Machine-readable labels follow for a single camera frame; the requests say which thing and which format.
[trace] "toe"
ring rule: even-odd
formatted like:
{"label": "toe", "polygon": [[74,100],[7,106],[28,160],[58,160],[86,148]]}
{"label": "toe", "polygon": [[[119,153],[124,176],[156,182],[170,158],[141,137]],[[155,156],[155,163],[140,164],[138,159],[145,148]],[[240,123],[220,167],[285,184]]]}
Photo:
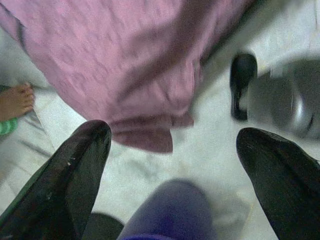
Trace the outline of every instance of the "toe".
{"label": "toe", "polygon": [[31,100],[26,100],[24,103],[23,103],[23,106],[24,107],[27,107],[27,106],[33,106],[35,103],[35,101],[33,99]]}
{"label": "toe", "polygon": [[33,101],[35,99],[35,96],[33,94],[29,94],[28,96],[26,96],[25,100],[26,101]]}
{"label": "toe", "polygon": [[24,97],[28,97],[29,95],[33,95],[34,91],[32,90],[32,88],[27,88],[24,92],[23,92],[23,96]]}
{"label": "toe", "polygon": [[32,105],[26,106],[23,108],[24,113],[31,112],[34,109]]}
{"label": "toe", "polygon": [[25,93],[27,90],[31,89],[30,84],[21,84],[15,87],[15,89],[19,92],[19,93]]}

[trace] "marble floor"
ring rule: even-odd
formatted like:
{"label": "marble floor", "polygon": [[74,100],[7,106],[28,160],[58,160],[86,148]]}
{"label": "marble floor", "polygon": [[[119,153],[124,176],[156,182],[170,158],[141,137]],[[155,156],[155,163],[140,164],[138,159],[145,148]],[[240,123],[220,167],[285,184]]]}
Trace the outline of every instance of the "marble floor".
{"label": "marble floor", "polygon": [[[239,51],[256,55],[258,71],[296,55],[320,55],[320,0],[258,0],[239,27],[204,67],[204,80],[191,108],[194,127],[172,131],[173,153],[154,154],[112,143],[94,212],[124,223],[162,182],[193,181],[212,206],[220,240],[276,240],[236,152],[241,128],[230,116],[230,66]],[[18,129],[0,138],[0,213],[29,177],[85,121],[66,105],[3,31],[0,31],[0,84],[30,81],[35,87],[34,112],[19,120]],[[279,132],[320,159],[318,142]]]}

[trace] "bare foot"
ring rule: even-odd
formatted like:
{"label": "bare foot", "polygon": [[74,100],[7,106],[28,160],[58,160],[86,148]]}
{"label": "bare foot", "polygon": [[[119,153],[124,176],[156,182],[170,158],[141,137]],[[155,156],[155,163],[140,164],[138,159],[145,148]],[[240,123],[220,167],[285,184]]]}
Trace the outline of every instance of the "bare foot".
{"label": "bare foot", "polygon": [[0,122],[20,117],[34,108],[35,96],[25,83],[0,93]]}

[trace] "blurry object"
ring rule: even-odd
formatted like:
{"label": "blurry object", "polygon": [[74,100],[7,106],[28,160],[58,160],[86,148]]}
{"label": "blurry object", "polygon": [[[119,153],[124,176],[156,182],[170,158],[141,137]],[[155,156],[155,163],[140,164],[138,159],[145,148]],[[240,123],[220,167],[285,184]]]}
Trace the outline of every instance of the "blurry object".
{"label": "blurry object", "polygon": [[280,240],[320,239],[320,165],[294,142],[257,128],[236,139],[240,161]]}
{"label": "blurry object", "polygon": [[130,218],[117,240],[213,240],[211,207],[191,182],[161,184]]}
{"label": "blurry object", "polygon": [[112,216],[91,213],[81,240],[116,240],[124,225]]}
{"label": "blurry object", "polygon": [[254,0],[2,0],[0,25],[60,97],[115,141],[172,152],[203,62]]}
{"label": "blurry object", "polygon": [[81,125],[1,215],[0,240],[80,240],[110,146],[104,121]]}
{"label": "blurry object", "polygon": [[255,57],[239,54],[232,62],[230,87],[235,119],[320,139],[319,59],[278,64],[257,76]]}
{"label": "blurry object", "polygon": [[0,136],[12,133],[18,127],[17,118],[0,122]]}

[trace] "pink dress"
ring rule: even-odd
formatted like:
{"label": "pink dress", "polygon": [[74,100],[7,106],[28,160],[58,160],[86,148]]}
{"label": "pink dress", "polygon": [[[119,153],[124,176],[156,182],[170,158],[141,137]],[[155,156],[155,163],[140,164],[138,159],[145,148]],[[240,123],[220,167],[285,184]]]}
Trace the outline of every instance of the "pink dress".
{"label": "pink dress", "polygon": [[60,97],[113,140],[173,150],[201,60],[254,0],[0,0],[0,25]]}

